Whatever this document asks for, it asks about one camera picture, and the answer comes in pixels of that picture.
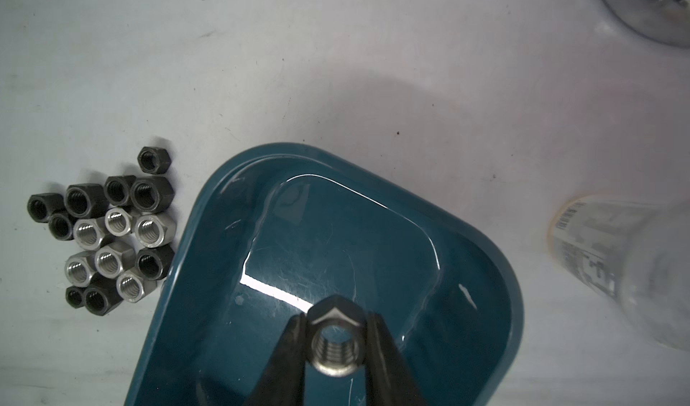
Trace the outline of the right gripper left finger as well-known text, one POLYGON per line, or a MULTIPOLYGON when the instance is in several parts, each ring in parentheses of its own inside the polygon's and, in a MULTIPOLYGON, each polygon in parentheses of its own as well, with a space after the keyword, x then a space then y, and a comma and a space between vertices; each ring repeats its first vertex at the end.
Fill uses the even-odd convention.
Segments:
POLYGON ((258 383, 244 405, 302 406, 307 361, 307 318, 292 316, 280 335, 258 383))

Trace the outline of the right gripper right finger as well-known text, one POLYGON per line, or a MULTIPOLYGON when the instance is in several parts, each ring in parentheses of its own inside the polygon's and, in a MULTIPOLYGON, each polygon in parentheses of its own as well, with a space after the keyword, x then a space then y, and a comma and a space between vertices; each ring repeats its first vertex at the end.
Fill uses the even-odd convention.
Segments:
POLYGON ((426 405, 383 316, 376 313, 367 315, 365 370, 368 405, 426 405))

